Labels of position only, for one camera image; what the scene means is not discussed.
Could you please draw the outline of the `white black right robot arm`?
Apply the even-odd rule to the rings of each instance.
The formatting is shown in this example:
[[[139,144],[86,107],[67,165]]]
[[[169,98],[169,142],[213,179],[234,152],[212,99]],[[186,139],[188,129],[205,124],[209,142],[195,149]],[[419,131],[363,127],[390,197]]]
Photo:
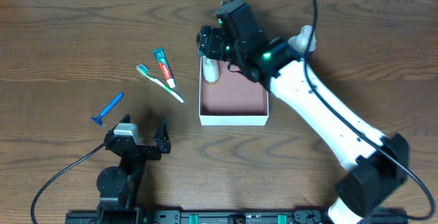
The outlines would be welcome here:
[[[372,127],[315,75],[309,56],[315,51],[313,25],[288,40],[269,39],[244,0],[223,4],[218,26],[204,25],[196,37],[198,54],[235,65],[295,110],[335,154],[346,175],[328,209],[334,223],[358,223],[408,177],[409,144],[400,135],[387,137]]]

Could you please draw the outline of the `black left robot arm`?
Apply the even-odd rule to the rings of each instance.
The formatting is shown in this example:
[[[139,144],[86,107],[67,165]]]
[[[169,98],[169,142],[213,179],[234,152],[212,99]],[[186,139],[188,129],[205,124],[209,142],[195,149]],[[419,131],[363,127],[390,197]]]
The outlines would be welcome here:
[[[149,222],[148,214],[136,205],[136,199],[146,163],[170,153],[166,117],[162,117],[153,140],[155,145],[140,144],[140,133],[128,114],[106,133],[103,145],[120,157],[120,163],[102,170],[97,178],[96,187],[100,192],[97,223]]]

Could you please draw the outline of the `red green toothpaste tube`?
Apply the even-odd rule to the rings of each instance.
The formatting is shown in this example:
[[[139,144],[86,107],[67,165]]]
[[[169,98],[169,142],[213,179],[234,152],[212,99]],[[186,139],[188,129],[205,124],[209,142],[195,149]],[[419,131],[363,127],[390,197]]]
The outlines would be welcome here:
[[[155,56],[155,59],[159,63],[159,66],[164,74],[164,77],[166,78],[167,84],[169,85],[170,88],[175,88],[176,87],[175,78],[170,69],[164,49],[162,47],[158,49],[154,49],[153,55]]]

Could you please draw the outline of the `dark blue clear bottle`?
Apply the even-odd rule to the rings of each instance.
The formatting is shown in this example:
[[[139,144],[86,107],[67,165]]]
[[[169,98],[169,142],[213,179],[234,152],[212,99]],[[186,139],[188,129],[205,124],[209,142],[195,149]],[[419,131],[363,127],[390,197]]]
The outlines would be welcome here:
[[[309,44],[309,39],[312,31],[312,26],[305,25],[302,27],[300,33],[297,36],[292,36],[288,43],[289,45],[297,50],[299,53],[304,54],[307,48],[307,45]]]

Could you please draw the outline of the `white cream tube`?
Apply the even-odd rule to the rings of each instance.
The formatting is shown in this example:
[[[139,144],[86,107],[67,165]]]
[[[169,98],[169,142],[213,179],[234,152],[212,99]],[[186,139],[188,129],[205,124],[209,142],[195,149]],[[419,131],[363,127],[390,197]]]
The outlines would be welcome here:
[[[207,58],[206,56],[202,57],[202,71],[203,78],[206,82],[213,84],[218,81],[220,76],[218,61]]]

